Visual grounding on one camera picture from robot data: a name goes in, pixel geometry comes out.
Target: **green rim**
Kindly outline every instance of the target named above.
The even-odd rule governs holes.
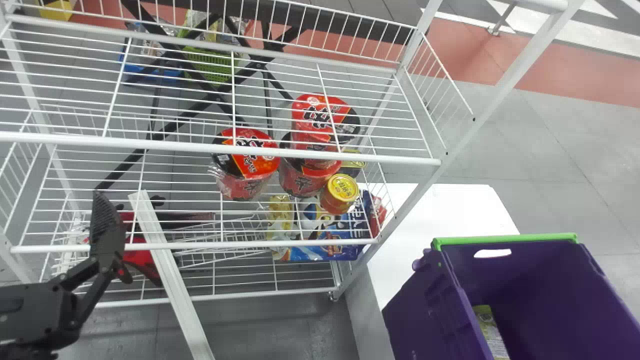
[[[465,245],[484,243],[515,243],[523,241],[568,241],[578,243],[578,236],[575,233],[550,233],[550,234],[524,234],[524,235],[500,235],[500,236],[470,236],[467,238],[434,238],[431,248],[441,251],[442,245]]]

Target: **white metal post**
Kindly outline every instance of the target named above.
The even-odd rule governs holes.
[[[149,199],[147,191],[142,190],[129,194],[129,201],[131,202],[131,208],[138,209],[139,225],[146,241],[148,243],[166,243],[162,226],[158,221],[153,205],[151,205],[151,199]],[[151,255],[154,258],[164,290],[187,340],[193,359],[214,360],[207,336],[189,297],[189,291],[184,285],[180,270],[175,264],[173,254],[170,250],[152,250]]]
[[[31,116],[33,117],[33,120],[36,122],[36,124],[42,125],[38,127],[40,132],[48,134],[49,129],[46,127],[46,125],[48,125],[49,122],[45,119],[45,117],[43,116],[43,113],[40,111],[40,105],[38,104],[35,93],[33,91],[33,87],[31,86],[31,82],[27,75],[28,70],[25,68],[24,59],[22,58],[22,54],[19,52],[20,45],[16,42],[15,36],[11,32],[11,29],[13,28],[13,24],[5,20],[4,12],[2,15],[3,16],[0,16],[0,28],[3,28],[3,32],[0,40],[2,40],[2,43],[7,53],[7,57],[11,61],[12,67],[15,71],[15,75],[18,79],[18,82],[20,83],[20,88],[22,89],[22,92],[26,96],[26,101],[29,104],[29,107],[31,108],[31,110],[34,110],[31,112]],[[60,159],[58,159],[57,155],[55,155],[54,153],[54,146],[47,144],[46,147],[50,156],[52,156],[52,163],[56,167],[56,171],[58,172],[58,177],[61,179],[60,183],[66,189],[71,188],[68,181],[66,180],[67,177],[66,177],[66,174],[64,173],[64,170],[62,170],[62,162],[60,161]],[[70,190],[67,190],[67,195],[71,199],[73,199],[73,195]],[[77,204],[75,202],[70,202],[70,206],[74,209],[77,209]],[[25,261],[20,256],[13,257],[10,254],[13,244],[6,237],[6,235],[4,234],[4,231],[2,231],[0,235],[0,241],[2,242],[0,246],[0,257],[2,257],[2,259],[6,262],[6,264],[20,279],[20,281],[22,282],[37,281],[37,278],[32,273],[31,269],[27,266]]]
[[[507,18],[509,17],[509,15],[511,15],[511,12],[513,11],[513,9],[515,9],[515,7],[516,7],[515,1],[509,4],[509,6],[507,7],[507,10],[504,10],[504,13],[502,14],[502,16],[500,16],[498,21],[494,25],[489,26],[486,29],[487,31],[489,31],[489,34],[495,37],[500,35],[500,27],[502,27],[502,25],[506,22]]]
[[[549,16],[547,21],[542,25],[537,34],[535,34],[527,46],[518,55],[516,60],[509,66],[507,71],[504,72],[498,83],[495,85],[495,96],[483,112],[476,118],[470,119],[472,121],[469,130],[455,146],[455,148],[449,151],[449,154],[442,160],[442,165],[438,167],[435,172],[428,178],[421,181],[416,188],[409,195],[404,204],[398,209],[396,215],[391,219],[387,226],[380,233],[381,241],[377,244],[373,244],[369,247],[367,252],[362,254],[361,258],[356,262],[351,273],[347,274],[344,278],[339,289],[332,293],[332,297],[337,299],[340,297],[346,288],[357,278],[366,268],[369,260],[375,255],[378,249],[384,244],[387,238],[396,230],[398,225],[404,220],[409,211],[420,201],[422,196],[429,190],[438,178],[449,168],[451,163],[455,160],[459,153],[469,143],[471,138],[477,133],[480,127],[489,119],[491,114],[496,110],[498,105],[502,103],[504,98],[518,83],[518,81],[529,70],[531,65],[538,59],[542,52],[547,48],[551,41],[555,39],[560,30],[566,25],[566,23],[573,17],[582,6],[584,0],[571,0],[567,9],[562,13],[555,13]]]
[[[413,59],[413,55],[416,51],[418,51],[420,41],[422,40],[422,34],[427,32],[429,26],[431,25],[431,21],[436,15],[436,12],[440,8],[442,4],[442,0],[429,0],[427,3],[427,7],[424,9],[420,20],[418,20],[418,24],[416,25],[415,32],[411,35],[411,40],[409,40],[409,44],[406,46],[406,50],[404,51],[403,58],[398,65],[398,70],[408,66]]]
[[[22,53],[20,52],[22,49],[20,48],[20,45],[17,43],[15,35],[11,32],[11,29],[13,28],[13,24],[11,22],[6,22],[4,17],[0,17],[0,28],[5,27],[7,25],[9,26],[8,31],[4,33],[4,36],[0,38],[0,40],[2,40],[4,48],[6,49],[7,57],[9,58],[9,60],[11,60],[11,65],[13,67],[13,70],[15,71],[15,76],[18,79],[18,82],[20,83],[20,88],[22,89],[22,92],[26,97],[26,101],[29,104],[29,107],[31,108],[31,110],[33,110],[31,113],[31,116],[33,116],[33,120],[36,122],[36,124],[42,125],[38,127],[39,132],[42,134],[49,134],[50,131],[49,131],[49,128],[47,127],[47,125],[49,125],[49,121],[45,119],[43,115],[43,111],[40,109],[40,104],[38,103],[36,94],[33,91],[33,87],[31,86],[31,81],[29,80],[29,76],[27,75],[29,73],[28,69],[26,68],[26,65],[24,63],[24,58],[22,58]],[[55,155],[54,146],[51,144],[47,144],[46,147],[49,154],[53,156],[52,164],[56,168],[56,173],[60,178],[60,183],[62,183],[65,189],[71,189],[71,185],[69,184],[69,181],[67,181],[68,177],[65,171],[63,170],[62,162],[60,161],[58,156]],[[69,206],[73,210],[78,210],[79,208],[76,202],[74,201],[75,197],[73,196],[73,193],[71,192],[71,190],[67,190],[67,195],[69,195],[69,200],[70,200]]]
[[[30,267],[24,262],[20,256],[13,256],[10,253],[12,244],[4,235],[4,229],[0,227],[0,258],[9,266],[18,280],[27,282],[37,282],[38,278],[31,271]]]

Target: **canned food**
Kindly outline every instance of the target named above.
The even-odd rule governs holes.
[[[225,129],[213,143],[233,145],[233,129]],[[269,135],[247,127],[236,128],[236,146],[273,147],[278,144]],[[263,155],[212,154],[210,173],[226,199],[248,201],[266,186],[280,164],[280,158]]]
[[[289,134],[282,138],[284,141],[288,141],[288,139]],[[280,147],[288,149],[289,144],[281,142]],[[278,168],[280,186],[289,195],[295,197],[316,196],[327,180],[340,169],[341,165],[341,161],[336,161],[328,168],[314,168],[307,166],[305,159],[283,158]]]
[[[320,206],[329,214],[341,215],[349,211],[359,194],[358,183],[351,176],[335,174],[320,194]]]
[[[327,103],[331,106],[331,115]],[[360,132],[360,119],[356,112],[335,96],[304,94],[293,102],[291,110],[294,149],[338,151],[335,135],[337,142],[345,145]]]
[[[342,153],[350,152],[351,154],[360,154],[360,151],[356,149],[344,149]],[[340,174],[346,174],[352,178],[357,178],[360,175],[360,171],[366,166],[364,161],[343,161],[342,167],[338,172]]]

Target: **white surface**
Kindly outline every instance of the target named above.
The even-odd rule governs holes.
[[[398,208],[415,184],[387,184]],[[368,264],[380,309],[397,293],[431,240],[442,236],[519,234],[509,213],[488,185],[435,184],[409,212]]]
[[[610,17],[612,19],[618,18],[617,16],[613,15],[609,10],[607,10],[604,6],[600,5],[600,3],[598,3],[596,0],[586,0],[584,4],[582,4],[582,6],[580,7],[580,10],[584,10],[590,13],[596,13],[598,15]]]
[[[487,0],[491,6],[500,14],[504,13],[508,4],[496,0]],[[595,10],[590,1],[585,2],[581,10]],[[549,15],[525,8],[516,7],[507,17],[507,23],[515,30],[523,33],[535,34],[538,32]],[[585,24],[583,22],[569,20],[569,23],[558,33],[558,40],[571,42],[574,44],[612,51],[614,53],[626,54],[640,57],[640,37],[624,33],[622,31],[611,30]]]

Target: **purple crate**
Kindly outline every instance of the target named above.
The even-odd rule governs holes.
[[[589,251],[552,238],[435,239],[382,311],[396,359],[493,359],[472,310],[483,304],[511,360],[640,359],[640,325]]]

